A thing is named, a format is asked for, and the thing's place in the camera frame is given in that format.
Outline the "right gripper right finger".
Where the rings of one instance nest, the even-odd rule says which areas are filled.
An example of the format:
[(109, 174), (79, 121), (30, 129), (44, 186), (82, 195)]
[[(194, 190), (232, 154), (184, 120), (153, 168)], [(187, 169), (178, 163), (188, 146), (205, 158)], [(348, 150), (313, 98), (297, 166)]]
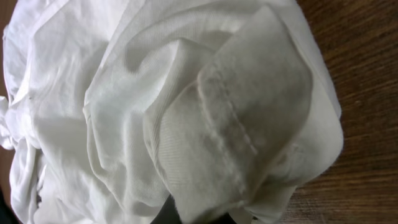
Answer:
[(233, 220), (229, 213), (225, 213), (223, 216), (217, 218), (214, 221), (214, 224), (236, 224), (236, 222)]

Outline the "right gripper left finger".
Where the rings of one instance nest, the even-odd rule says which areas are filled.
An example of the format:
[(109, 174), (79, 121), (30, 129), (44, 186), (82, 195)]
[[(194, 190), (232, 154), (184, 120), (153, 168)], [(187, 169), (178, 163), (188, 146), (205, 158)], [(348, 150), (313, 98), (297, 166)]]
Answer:
[(169, 195), (157, 216), (150, 224), (182, 224), (175, 206), (174, 198)]

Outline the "white polo shirt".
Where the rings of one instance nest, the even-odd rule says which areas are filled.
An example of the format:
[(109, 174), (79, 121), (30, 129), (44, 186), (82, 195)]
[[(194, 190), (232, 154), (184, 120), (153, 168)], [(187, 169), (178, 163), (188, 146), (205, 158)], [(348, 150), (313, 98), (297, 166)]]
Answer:
[(343, 148), (295, 1), (18, 1), (3, 69), (23, 223), (275, 223)]

